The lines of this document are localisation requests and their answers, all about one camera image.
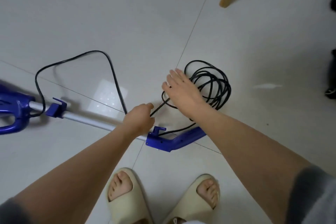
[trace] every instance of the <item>foot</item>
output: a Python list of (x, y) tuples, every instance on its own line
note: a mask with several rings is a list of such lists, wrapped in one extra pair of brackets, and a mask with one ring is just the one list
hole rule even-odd
[(110, 187), (108, 188), (108, 201), (116, 199), (117, 197), (130, 192), (133, 189), (133, 183), (128, 174), (124, 171), (113, 176)]
[(219, 185), (213, 179), (206, 179), (201, 182), (197, 187), (197, 194), (203, 198), (212, 209), (214, 209), (218, 203)]

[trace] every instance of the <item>hand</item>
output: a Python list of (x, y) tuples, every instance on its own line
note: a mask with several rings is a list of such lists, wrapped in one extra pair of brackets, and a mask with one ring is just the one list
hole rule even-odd
[(134, 138), (148, 133), (154, 125), (155, 119), (149, 116), (153, 108), (152, 103), (141, 104), (134, 107), (124, 117), (122, 125)]
[(171, 87), (167, 85), (167, 82), (164, 82), (162, 89), (184, 116), (194, 119), (195, 112), (200, 107), (209, 107), (209, 105), (204, 101), (195, 84), (180, 69), (170, 70), (169, 72), (167, 82)]

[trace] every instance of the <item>left hand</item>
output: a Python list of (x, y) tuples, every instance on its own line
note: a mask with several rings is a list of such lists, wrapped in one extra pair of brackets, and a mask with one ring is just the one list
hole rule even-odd
[(141, 104), (134, 107), (123, 120), (125, 129), (131, 132), (134, 138), (146, 134), (154, 125), (154, 118), (151, 118), (151, 109), (154, 106), (152, 103)]

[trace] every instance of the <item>tile grout line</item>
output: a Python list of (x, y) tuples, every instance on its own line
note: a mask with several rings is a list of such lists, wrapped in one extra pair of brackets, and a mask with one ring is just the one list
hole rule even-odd
[(213, 149), (210, 149), (210, 148), (208, 148), (208, 147), (205, 147), (205, 146), (203, 146), (203, 145), (201, 145), (201, 144), (198, 144), (198, 143), (195, 143), (195, 144), (197, 144), (197, 145), (199, 145), (199, 146), (202, 146), (202, 147), (204, 147), (204, 148), (207, 148), (207, 149), (209, 149), (209, 150), (211, 150), (211, 151), (214, 151), (214, 152), (216, 152), (216, 153), (218, 153), (218, 154), (221, 154), (220, 152), (215, 151), (215, 150), (213, 150)]
[[(32, 75), (35, 76), (35, 74), (33, 74), (33, 73), (31, 73), (31, 72), (29, 72), (29, 71), (27, 71), (27, 70), (24, 70), (23, 68), (17, 67), (17, 66), (15, 66), (15, 65), (12, 65), (12, 64), (10, 64), (10, 63), (8, 63), (8, 62), (6, 62), (6, 61), (3, 61), (3, 60), (0, 60), (0, 61), (3, 62), (3, 63), (5, 63), (5, 64), (7, 64), (7, 65), (10, 65), (10, 66), (12, 66), (12, 67), (15, 67), (15, 68), (17, 68), (17, 69), (20, 69), (20, 70), (22, 70), (22, 71), (24, 71), (24, 72), (26, 72), (26, 73), (29, 73), (29, 74), (32, 74)], [(70, 90), (70, 91), (72, 91), (72, 92), (74, 92), (74, 93), (77, 93), (77, 94), (83, 96), (83, 97), (86, 97), (86, 98), (88, 98), (88, 99), (91, 99), (91, 100), (93, 100), (93, 101), (95, 101), (95, 102), (97, 102), (97, 103), (100, 103), (100, 104), (102, 104), (102, 105), (108, 106), (108, 107), (110, 107), (110, 108), (112, 108), (112, 109), (114, 109), (114, 110), (116, 110), (116, 111), (122, 112), (122, 111), (120, 111), (120, 110), (118, 110), (118, 109), (116, 109), (116, 108), (113, 108), (113, 107), (111, 107), (111, 106), (109, 106), (109, 105), (107, 105), (107, 104), (104, 104), (104, 103), (102, 103), (102, 102), (99, 102), (99, 101), (97, 101), (97, 100), (95, 100), (95, 99), (92, 99), (92, 98), (90, 98), (90, 97), (88, 97), (88, 96), (85, 96), (85, 95), (83, 95), (83, 94), (81, 94), (81, 93), (78, 93), (78, 92), (76, 92), (76, 91), (74, 91), (74, 90), (71, 90), (71, 89), (69, 89), (69, 88), (67, 88), (67, 87), (61, 86), (61, 85), (59, 85), (59, 84), (57, 84), (57, 83), (55, 83), (55, 82), (52, 82), (52, 81), (50, 81), (50, 80), (48, 80), (48, 79), (45, 79), (45, 78), (40, 77), (40, 76), (39, 76), (38, 78), (41, 78), (41, 79), (43, 79), (43, 80), (46, 80), (47, 82), (51, 82), (51, 83), (53, 83), (53, 84), (55, 84), (55, 85), (58, 85), (58, 86), (60, 86), (60, 87), (62, 87), (62, 88), (64, 88), (64, 89)]]
[(198, 14), (198, 16), (197, 16), (197, 19), (196, 19), (196, 21), (195, 21), (195, 24), (194, 24), (194, 26), (192, 27), (192, 30), (191, 30), (191, 32), (190, 32), (189, 38), (188, 38), (188, 40), (187, 40), (187, 43), (185, 44), (185, 47), (184, 47), (184, 49), (183, 49), (183, 51), (182, 51), (181, 57), (180, 57), (180, 59), (178, 60), (178, 63), (177, 63), (177, 65), (176, 65), (176, 68), (177, 68), (177, 66), (178, 66), (179, 63), (180, 63), (180, 60), (181, 60), (181, 58), (182, 58), (182, 56), (183, 56), (184, 51), (186, 50), (186, 47), (187, 47), (188, 42), (189, 42), (189, 40), (190, 40), (190, 37), (191, 37), (191, 35), (192, 35), (193, 31), (194, 31), (194, 28), (195, 28), (195, 26), (196, 26), (196, 23), (197, 23), (197, 21), (198, 21), (199, 16), (201, 15), (201, 12), (202, 12), (202, 10), (203, 10), (203, 7), (204, 7), (206, 1), (207, 1), (207, 0), (204, 0), (204, 2), (203, 2), (203, 5), (202, 5), (202, 7), (201, 7), (201, 10), (199, 11), (199, 14)]
[(142, 143), (142, 145), (141, 145), (141, 148), (140, 148), (140, 150), (139, 150), (139, 153), (138, 153), (138, 155), (137, 155), (137, 157), (136, 157), (136, 159), (135, 159), (135, 161), (134, 161), (134, 164), (133, 164), (133, 166), (132, 166), (132, 170), (133, 170), (133, 167), (135, 166), (135, 163), (136, 163), (136, 161), (137, 161), (137, 159), (138, 159), (138, 157), (139, 157), (139, 154), (140, 154), (140, 152), (141, 152), (141, 149), (142, 149), (142, 147), (144, 146), (144, 144), (145, 144), (145, 141)]

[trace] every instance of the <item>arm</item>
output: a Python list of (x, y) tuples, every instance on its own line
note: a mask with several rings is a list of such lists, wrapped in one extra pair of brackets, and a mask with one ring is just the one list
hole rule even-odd
[(153, 126), (152, 108), (135, 107), (122, 125), (25, 188), (15, 202), (33, 223), (85, 223), (130, 143)]
[(162, 88), (175, 106), (194, 120), (223, 154), (242, 184), (273, 223), (284, 223), (296, 176), (311, 164), (246, 124), (208, 105), (179, 69)]

